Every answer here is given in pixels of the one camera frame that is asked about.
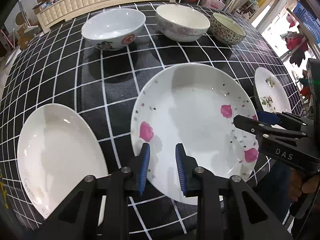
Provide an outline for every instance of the bowl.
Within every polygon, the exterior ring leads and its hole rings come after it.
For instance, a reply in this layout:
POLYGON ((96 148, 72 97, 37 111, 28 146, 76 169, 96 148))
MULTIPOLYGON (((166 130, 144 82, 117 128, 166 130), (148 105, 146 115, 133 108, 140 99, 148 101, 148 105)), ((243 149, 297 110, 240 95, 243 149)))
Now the bowl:
POLYGON ((138 10, 108 10, 89 19, 81 34, 97 49, 118 50, 135 40, 145 21, 146 16, 138 10))
POLYGON ((211 15, 210 24, 212 35, 224 44, 238 44, 247 36, 245 30, 238 23, 220 13, 211 15))
POLYGON ((202 13, 177 4, 159 6, 156 20, 162 34, 180 42, 195 41, 210 27, 210 21, 202 13))

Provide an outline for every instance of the screw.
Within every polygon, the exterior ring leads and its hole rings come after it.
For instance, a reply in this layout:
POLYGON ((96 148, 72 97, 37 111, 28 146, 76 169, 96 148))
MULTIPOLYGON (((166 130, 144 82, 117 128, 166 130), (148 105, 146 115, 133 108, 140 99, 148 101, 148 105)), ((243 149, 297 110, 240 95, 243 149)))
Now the screw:
POLYGON ((202 173, 202 172, 204 172, 204 168, 198 166, 198 167, 195 168, 195 172, 196 173, 202 173))
POLYGON ((238 175, 233 175, 233 176, 231 177, 231 179, 232 179, 234 182, 237 182, 237 183, 241 181, 241 177, 238 176, 238 175))
POLYGON ((129 173, 131 171, 130 167, 122 167, 121 172, 122 173, 129 173))
POLYGON ((84 181, 85 182, 91 182, 94 180, 94 176, 93 175, 88 175, 84 177, 84 181))

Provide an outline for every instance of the oval plate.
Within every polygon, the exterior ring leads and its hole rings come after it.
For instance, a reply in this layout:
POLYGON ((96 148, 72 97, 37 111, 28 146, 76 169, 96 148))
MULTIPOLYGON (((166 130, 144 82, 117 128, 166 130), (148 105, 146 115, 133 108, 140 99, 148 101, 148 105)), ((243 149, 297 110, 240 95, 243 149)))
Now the oval plate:
POLYGON ((263 111, 291 113, 287 93, 273 73, 264 67, 258 67, 254 73, 254 84, 257 91, 256 103, 263 111))
MULTIPOLYGON (((22 127, 18 169, 23 187, 46 219, 87 175, 108 175, 104 155, 89 125, 71 108, 47 104, 22 127)), ((101 203, 99 223, 105 205, 101 203)))
POLYGON ((204 64, 178 64, 156 74, 144 86, 131 117, 135 155, 144 142, 151 148, 147 178, 174 200, 197 204, 183 196, 175 146, 215 175, 249 178, 258 158, 255 136, 235 128, 237 114, 256 118, 244 89, 223 71, 204 64))

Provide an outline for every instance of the blue plastic crate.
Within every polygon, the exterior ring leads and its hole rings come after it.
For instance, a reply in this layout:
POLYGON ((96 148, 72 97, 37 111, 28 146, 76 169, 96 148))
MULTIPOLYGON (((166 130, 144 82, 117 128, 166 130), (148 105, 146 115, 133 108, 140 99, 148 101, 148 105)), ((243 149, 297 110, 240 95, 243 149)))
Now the blue plastic crate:
POLYGON ((297 6, 293 10, 293 13, 303 23, 303 25, 310 31, 317 43, 320 43, 320 25, 313 17, 313 15, 306 10, 302 4, 297 1, 297 6))

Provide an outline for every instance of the finger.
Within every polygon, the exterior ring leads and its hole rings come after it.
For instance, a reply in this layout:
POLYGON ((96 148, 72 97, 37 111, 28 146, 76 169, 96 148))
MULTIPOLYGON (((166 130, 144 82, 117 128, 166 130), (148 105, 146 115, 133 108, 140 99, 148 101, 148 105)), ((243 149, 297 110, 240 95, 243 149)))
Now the finger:
POLYGON ((300 188, 296 188, 292 185, 289 186, 288 195, 291 200, 297 201, 301 194, 302 191, 300 188))
POLYGON ((295 169, 291 169, 291 184, 297 188, 301 188, 303 184, 302 176, 295 169))
POLYGON ((313 193, 316 191, 319 183, 320 175, 313 176, 302 186, 303 193, 313 193))

